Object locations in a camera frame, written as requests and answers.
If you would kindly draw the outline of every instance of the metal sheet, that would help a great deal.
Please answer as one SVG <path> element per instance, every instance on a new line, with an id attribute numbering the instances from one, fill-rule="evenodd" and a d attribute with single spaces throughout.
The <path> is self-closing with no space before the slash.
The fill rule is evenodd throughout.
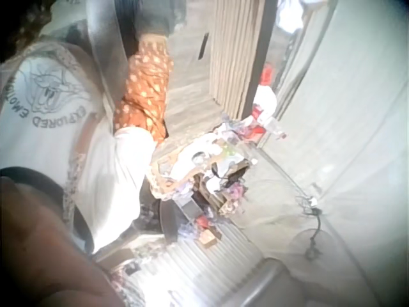
<path id="1" fill-rule="evenodd" d="M 223 237 L 210 249 L 193 241 L 179 242 L 132 276 L 148 306 L 158 306 L 155 300 L 169 294 L 179 306 L 217 306 L 263 259 L 234 225 L 219 230 Z"/>
<path id="2" fill-rule="evenodd" d="M 213 29 L 210 33 L 210 94 L 231 118 L 242 117 L 258 49 L 264 7 L 265 0 L 216 0 L 215 3 Z"/>

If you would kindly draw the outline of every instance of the cloth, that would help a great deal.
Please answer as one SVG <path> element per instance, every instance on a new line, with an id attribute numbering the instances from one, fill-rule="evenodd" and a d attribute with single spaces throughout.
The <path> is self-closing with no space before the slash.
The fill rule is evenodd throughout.
<path id="1" fill-rule="evenodd" d="M 140 127 L 149 131 L 157 144 L 163 142 L 166 89 L 172 67 L 166 43 L 139 44 L 138 54 L 129 61 L 127 92 L 116 106 L 116 130 Z"/>
<path id="2" fill-rule="evenodd" d="M 73 201 L 88 224 L 97 252 L 117 239 L 139 215 L 139 191 L 155 149 L 151 133 L 158 125 L 149 126 L 146 118 L 142 124 L 132 122 L 135 127 L 122 125 L 113 135 L 112 119 L 105 115 L 93 78 L 68 48 L 62 43 L 40 42 L 2 65 L 0 166 L 31 169 L 65 187 L 66 198 Z M 146 74 L 139 74 L 135 66 L 130 71 L 142 80 Z M 144 62 L 143 72 L 152 72 L 147 67 Z M 154 87 L 144 84 L 147 89 Z M 141 109 L 149 105 L 148 100 L 138 104 L 143 95 L 138 87 L 133 89 L 135 95 L 127 95 L 123 101 Z M 164 102 L 162 92 L 156 92 L 155 97 L 162 97 Z M 164 107 L 161 103 L 155 106 Z M 73 163 L 70 169 L 70 161 L 81 161 L 73 154 L 91 114 L 98 122 L 89 150 L 81 167 Z M 149 114 L 150 119 L 157 119 Z M 162 135 L 160 130 L 156 142 Z"/>
<path id="3" fill-rule="evenodd" d="M 299 0 L 280 0 L 275 23 L 285 32 L 293 34 L 304 26 L 303 13 L 304 9 Z"/>

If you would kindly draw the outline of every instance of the orange polka dot fabric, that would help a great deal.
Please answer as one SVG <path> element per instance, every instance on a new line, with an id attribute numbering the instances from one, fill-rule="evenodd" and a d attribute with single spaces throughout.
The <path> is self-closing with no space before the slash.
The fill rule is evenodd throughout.
<path id="1" fill-rule="evenodd" d="M 138 54 L 129 61 L 127 92 L 116 106 L 115 132 L 125 127 L 140 127 L 149 131 L 157 144 L 164 141 L 166 92 L 172 68 L 165 42 L 139 44 Z"/>

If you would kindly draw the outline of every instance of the wall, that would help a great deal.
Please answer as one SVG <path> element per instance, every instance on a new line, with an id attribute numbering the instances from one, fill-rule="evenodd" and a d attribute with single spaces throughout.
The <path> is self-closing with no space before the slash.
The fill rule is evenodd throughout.
<path id="1" fill-rule="evenodd" d="M 266 192 L 254 193 L 251 204 L 245 204 L 251 209 L 237 217 L 265 256 L 281 258 L 300 278 L 338 294 L 340 305 L 397 306 L 399 288 L 406 286 L 406 12 L 397 1 L 339 0 L 320 48 L 282 117 L 288 138 L 270 138 L 263 148 L 319 199 L 332 225 L 324 223 L 323 230 L 332 236 L 336 253 L 316 267 L 300 265 L 289 255 L 291 239 L 314 227 L 314 221 L 300 217 L 291 195 L 284 202 L 288 205 L 279 205 L 274 200 L 279 184 L 273 181 L 265 186 Z M 249 183 L 260 191 L 257 178 L 274 180 L 276 175 L 258 172 L 250 175 L 255 180 L 250 178 Z M 366 272 L 369 285 L 342 241 Z"/>

